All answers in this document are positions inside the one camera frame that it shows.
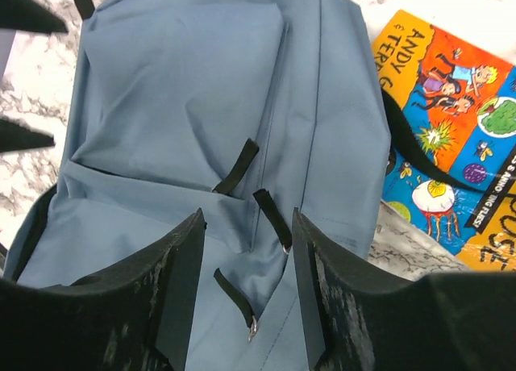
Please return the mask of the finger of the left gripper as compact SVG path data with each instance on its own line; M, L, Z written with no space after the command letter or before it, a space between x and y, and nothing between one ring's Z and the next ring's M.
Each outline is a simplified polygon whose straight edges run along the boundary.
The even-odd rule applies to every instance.
M63 19L35 0L1 0L1 29L44 35L68 32Z
M55 146L54 138L8 119L1 119L0 152L21 152Z

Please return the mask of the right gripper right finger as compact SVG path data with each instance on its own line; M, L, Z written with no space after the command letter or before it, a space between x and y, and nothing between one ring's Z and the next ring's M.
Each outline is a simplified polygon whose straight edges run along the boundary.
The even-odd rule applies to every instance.
M293 214L293 258L312 370L512 370L513 273L408 281Z

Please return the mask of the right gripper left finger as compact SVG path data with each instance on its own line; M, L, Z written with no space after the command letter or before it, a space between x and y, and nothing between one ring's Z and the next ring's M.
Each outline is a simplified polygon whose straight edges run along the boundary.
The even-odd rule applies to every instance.
M70 286L2 281L2 369L183 370L205 230L197 211Z

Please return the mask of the blue student backpack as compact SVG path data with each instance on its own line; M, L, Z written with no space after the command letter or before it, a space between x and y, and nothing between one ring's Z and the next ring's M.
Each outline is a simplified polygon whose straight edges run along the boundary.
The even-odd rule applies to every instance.
M349 0L75 0L84 20L58 181L2 281L70 286L197 211L183 370L312 370L293 214L366 261L391 148L436 179L382 91Z

